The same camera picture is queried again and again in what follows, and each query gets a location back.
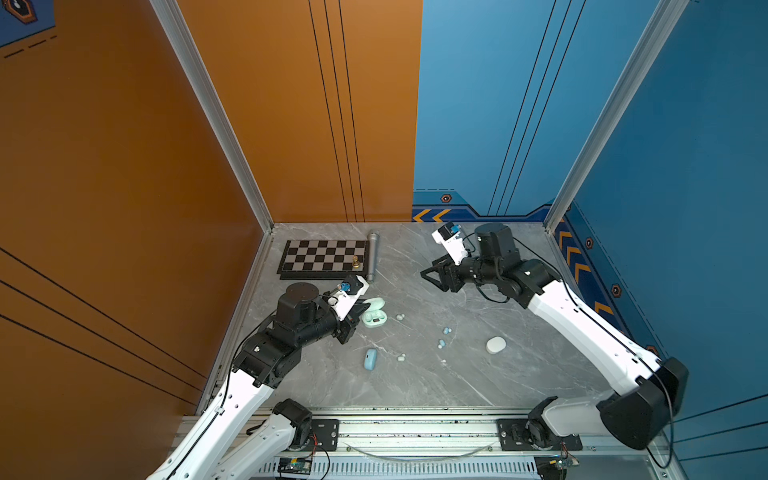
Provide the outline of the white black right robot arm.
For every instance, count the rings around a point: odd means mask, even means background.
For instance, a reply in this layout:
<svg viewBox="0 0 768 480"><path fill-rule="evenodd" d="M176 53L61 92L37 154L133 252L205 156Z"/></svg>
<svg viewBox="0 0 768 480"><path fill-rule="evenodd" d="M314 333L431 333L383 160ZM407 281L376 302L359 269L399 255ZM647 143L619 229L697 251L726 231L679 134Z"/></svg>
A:
<svg viewBox="0 0 768 480"><path fill-rule="evenodd" d="M433 231L446 253L421 277L443 292L457 293L466 285L496 287L502 302L516 302L564 336L609 385L596 395L551 396L536 405L524 427L533 448L557 448L571 436L610 435L644 450L673 428L689 379L680 360L662 359L636 344L581 300L544 259L522 259L509 227L484 224L474 235L477 248L470 251L460 226L448 222Z"/></svg>

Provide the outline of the white earbud charging case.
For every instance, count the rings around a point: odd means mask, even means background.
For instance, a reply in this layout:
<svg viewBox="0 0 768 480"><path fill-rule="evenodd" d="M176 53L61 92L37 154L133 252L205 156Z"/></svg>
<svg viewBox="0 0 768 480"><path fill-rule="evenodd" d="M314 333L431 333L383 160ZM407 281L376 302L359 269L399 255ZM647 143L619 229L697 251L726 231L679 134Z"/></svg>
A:
<svg viewBox="0 0 768 480"><path fill-rule="evenodd" d="M491 355L502 352L507 347L506 340L501 336L490 338L485 344L485 350Z"/></svg>

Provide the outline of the mint green charging case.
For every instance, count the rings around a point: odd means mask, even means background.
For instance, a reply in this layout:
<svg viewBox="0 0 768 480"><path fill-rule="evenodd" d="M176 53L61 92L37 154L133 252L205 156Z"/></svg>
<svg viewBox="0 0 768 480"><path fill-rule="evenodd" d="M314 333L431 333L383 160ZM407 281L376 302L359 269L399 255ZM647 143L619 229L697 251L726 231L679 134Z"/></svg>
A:
<svg viewBox="0 0 768 480"><path fill-rule="evenodd" d="M383 326L388 316L384 311L385 300L381 297L375 297L367 299L363 302L366 307L362 313L360 319L363 325L367 328L373 329Z"/></svg>

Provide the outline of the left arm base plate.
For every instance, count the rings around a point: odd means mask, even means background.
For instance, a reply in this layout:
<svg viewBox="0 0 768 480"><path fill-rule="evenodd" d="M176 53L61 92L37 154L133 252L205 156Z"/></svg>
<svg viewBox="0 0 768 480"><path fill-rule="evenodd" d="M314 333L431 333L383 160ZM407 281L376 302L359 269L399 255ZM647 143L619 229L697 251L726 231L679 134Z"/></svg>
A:
<svg viewBox="0 0 768 480"><path fill-rule="evenodd" d="M340 421L335 418L312 419L305 422L295 432L294 451L311 452L322 447L327 452L335 452L338 448Z"/></svg>

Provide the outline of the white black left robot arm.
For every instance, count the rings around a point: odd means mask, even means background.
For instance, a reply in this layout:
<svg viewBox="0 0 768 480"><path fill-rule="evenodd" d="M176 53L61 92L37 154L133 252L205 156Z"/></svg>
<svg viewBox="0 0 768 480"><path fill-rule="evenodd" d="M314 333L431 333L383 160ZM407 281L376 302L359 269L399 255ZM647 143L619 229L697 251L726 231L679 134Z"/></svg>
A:
<svg viewBox="0 0 768 480"><path fill-rule="evenodd" d="M326 293L311 283L289 285L275 311L238 347L221 390L152 478L249 479L277 454L307 445L312 414L294 400L279 402L246 440L233 442L299 364L304 347L325 337L345 344L354 335L368 288L359 275Z"/></svg>

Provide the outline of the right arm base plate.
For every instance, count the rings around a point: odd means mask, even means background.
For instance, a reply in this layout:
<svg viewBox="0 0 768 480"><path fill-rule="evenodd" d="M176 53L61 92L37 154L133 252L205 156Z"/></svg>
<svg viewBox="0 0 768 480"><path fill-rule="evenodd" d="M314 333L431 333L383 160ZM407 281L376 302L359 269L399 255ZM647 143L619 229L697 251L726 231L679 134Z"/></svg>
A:
<svg viewBox="0 0 768 480"><path fill-rule="evenodd" d="M558 437L540 422L527 418L496 421L497 437L503 451L581 451L578 435Z"/></svg>

